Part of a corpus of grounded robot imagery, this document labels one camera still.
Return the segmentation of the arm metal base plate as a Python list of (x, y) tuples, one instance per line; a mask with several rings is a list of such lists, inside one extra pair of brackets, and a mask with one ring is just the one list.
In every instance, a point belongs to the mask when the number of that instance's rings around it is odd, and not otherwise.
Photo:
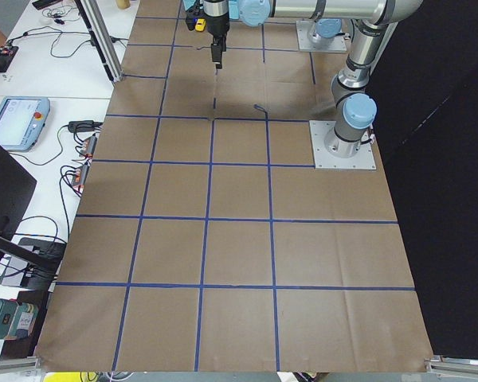
[(335, 134), (335, 121), (310, 120), (309, 127), (317, 170), (376, 170), (367, 132), (357, 142), (345, 142)]
[(298, 47), (302, 52), (345, 53), (347, 51), (341, 19), (297, 21), (296, 32)]

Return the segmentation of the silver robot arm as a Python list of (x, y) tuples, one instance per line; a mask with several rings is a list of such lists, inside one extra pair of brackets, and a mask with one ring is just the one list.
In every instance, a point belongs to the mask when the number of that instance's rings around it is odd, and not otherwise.
[(351, 158), (359, 151), (377, 113), (365, 88), (388, 25), (408, 18), (420, 5), (420, 1), (329, 1), (325, 5), (326, 15), (356, 20), (346, 64), (331, 82), (337, 115), (325, 145), (334, 156)]
[[(207, 30), (213, 36), (212, 61), (221, 69), (229, 32), (229, 2), (196, 1), (191, 9), (206, 19)], [(361, 18), (381, 22), (391, 9), (387, 1), (238, 1), (237, 12), (240, 21), (257, 27), (269, 18)]]

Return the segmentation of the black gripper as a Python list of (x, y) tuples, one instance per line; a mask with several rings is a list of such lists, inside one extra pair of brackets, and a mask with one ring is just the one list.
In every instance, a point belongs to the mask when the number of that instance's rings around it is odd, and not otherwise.
[(213, 36), (210, 46), (212, 61), (216, 69), (222, 69), (222, 56), (226, 51), (229, 32), (229, 2), (227, 0), (205, 0), (207, 30)]

